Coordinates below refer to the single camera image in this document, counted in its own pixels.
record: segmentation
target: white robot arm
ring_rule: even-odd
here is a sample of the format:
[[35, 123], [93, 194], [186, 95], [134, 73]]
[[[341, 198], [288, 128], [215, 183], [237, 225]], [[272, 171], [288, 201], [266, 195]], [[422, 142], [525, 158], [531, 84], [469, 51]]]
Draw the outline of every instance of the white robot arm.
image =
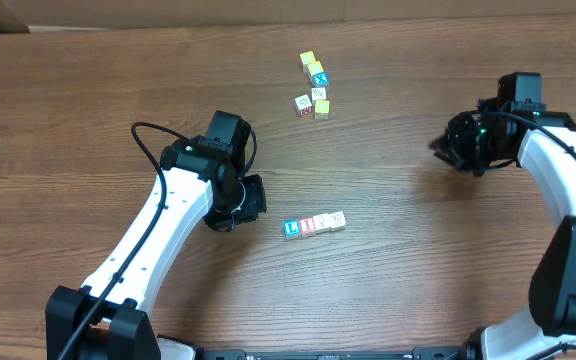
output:
[[[136, 134], [145, 126], [178, 137], [160, 163]], [[148, 316], [161, 284], [200, 219], [215, 231], [232, 231], [266, 211], [261, 177], [248, 175], [256, 153], [250, 125], [217, 111], [206, 136], [192, 140], [147, 123], [132, 127], [158, 176], [136, 219], [106, 261], [79, 290], [58, 287], [46, 305], [48, 359], [192, 360], [194, 349], [156, 339]], [[254, 148], [245, 163], [245, 146]], [[104, 320], [107, 331], [92, 328]]]
[[[124, 280], [115, 285], [107, 301], [121, 305], [126, 299], [136, 301], [136, 309], [151, 315], [159, 288], [186, 238], [212, 207], [210, 180], [198, 179], [197, 173], [172, 168], [164, 171], [168, 185], [166, 210], [124, 272]], [[119, 269], [139, 237], [150, 223], [161, 197], [161, 182], [155, 180], [146, 204], [106, 261], [81, 287], [90, 288], [90, 296], [99, 297], [112, 275]]]
[[[576, 132], [547, 129], [576, 152]], [[521, 142], [518, 161], [537, 183], [555, 226], [564, 216], [576, 216], [576, 162], [570, 154], [541, 131], [528, 130]], [[545, 336], [528, 306], [505, 322], [484, 330], [481, 339], [485, 360], [528, 359], [560, 343], [576, 345], [576, 336]]]

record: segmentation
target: cardboard box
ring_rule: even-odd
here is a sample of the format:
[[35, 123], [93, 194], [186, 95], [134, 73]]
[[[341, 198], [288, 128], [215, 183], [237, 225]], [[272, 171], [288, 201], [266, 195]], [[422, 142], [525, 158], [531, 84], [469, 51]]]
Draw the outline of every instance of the cardboard box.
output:
[[64, 28], [576, 14], [576, 0], [0, 0], [0, 21]]

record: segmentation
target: white arm segment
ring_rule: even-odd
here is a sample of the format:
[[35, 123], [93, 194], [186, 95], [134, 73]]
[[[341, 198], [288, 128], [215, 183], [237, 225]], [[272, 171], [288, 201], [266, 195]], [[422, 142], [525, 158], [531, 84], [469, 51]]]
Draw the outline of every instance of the white arm segment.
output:
[[[148, 236], [122, 278], [107, 299], [121, 304], [130, 298], [137, 309], [151, 315], [161, 283], [186, 241], [188, 234], [212, 206], [210, 181], [197, 179], [197, 174], [177, 168], [164, 171], [168, 194], [167, 208]], [[91, 296], [98, 297], [150, 224], [161, 196], [159, 177], [146, 204], [106, 261], [90, 275], [82, 286], [90, 286]]]
[[[576, 152], [576, 132], [566, 128], [546, 128]], [[528, 130], [517, 156], [544, 196], [555, 226], [566, 215], [576, 215], [576, 161], [539, 130]]]
[[[576, 132], [566, 128], [547, 128], [573, 146]], [[576, 215], [576, 161], [557, 143], [539, 130], [526, 132], [517, 156], [519, 164], [535, 179], [544, 196], [555, 226], [566, 215]], [[576, 345], [576, 336], [544, 336], [526, 306], [505, 322], [484, 330], [481, 348], [485, 360], [523, 360], [559, 343]]]

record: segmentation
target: stack of blocks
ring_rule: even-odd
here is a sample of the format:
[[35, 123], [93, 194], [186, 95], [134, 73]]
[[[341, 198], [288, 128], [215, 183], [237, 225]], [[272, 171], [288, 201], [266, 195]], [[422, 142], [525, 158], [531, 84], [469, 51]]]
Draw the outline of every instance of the stack of blocks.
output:
[[328, 74], [324, 71], [321, 62], [315, 59], [312, 51], [300, 54], [300, 58], [303, 72], [308, 74], [315, 87], [312, 89], [312, 102], [307, 94], [295, 99], [297, 114], [304, 116], [314, 111], [315, 119], [328, 119], [330, 113], [330, 102], [326, 100], [326, 88], [330, 85]]
[[321, 214], [304, 219], [291, 219], [284, 221], [284, 235], [286, 239], [314, 236], [329, 231], [337, 231], [346, 227], [344, 212]]

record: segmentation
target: wooden block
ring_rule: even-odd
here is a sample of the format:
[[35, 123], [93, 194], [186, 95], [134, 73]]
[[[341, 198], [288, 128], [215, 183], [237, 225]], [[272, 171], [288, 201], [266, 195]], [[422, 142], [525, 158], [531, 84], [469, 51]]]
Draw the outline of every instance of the wooden block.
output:
[[333, 222], [329, 214], [315, 215], [312, 219], [315, 222], [317, 234], [328, 232], [332, 229]]
[[301, 67], [304, 73], [308, 73], [308, 65], [314, 63], [315, 61], [315, 54], [312, 51], [308, 51], [302, 54], [299, 54], [301, 58]]
[[316, 87], [327, 88], [330, 86], [330, 78], [328, 77], [328, 74], [324, 71], [312, 77], [312, 84]]
[[326, 100], [326, 88], [312, 88], [310, 96], [312, 103], [317, 106], [317, 100]]
[[324, 67], [321, 66], [321, 63], [319, 61], [315, 61], [312, 64], [308, 64], [308, 75], [310, 76], [310, 79], [312, 79], [313, 76], [317, 74], [321, 74], [322, 72], [324, 72]]
[[295, 107], [297, 108], [297, 115], [299, 116], [311, 114], [313, 111], [313, 106], [308, 95], [302, 95], [296, 98]]
[[286, 235], [286, 240], [300, 238], [301, 230], [299, 228], [299, 220], [291, 219], [284, 221], [284, 235]]
[[315, 105], [315, 119], [327, 120], [330, 115], [330, 101], [318, 100]]
[[331, 231], [337, 231], [346, 228], [346, 218], [344, 217], [344, 212], [336, 212], [330, 214], [330, 218], [332, 219], [332, 229]]
[[301, 228], [301, 236], [313, 236], [317, 234], [315, 229], [315, 221], [312, 217], [307, 217], [299, 220], [299, 227]]

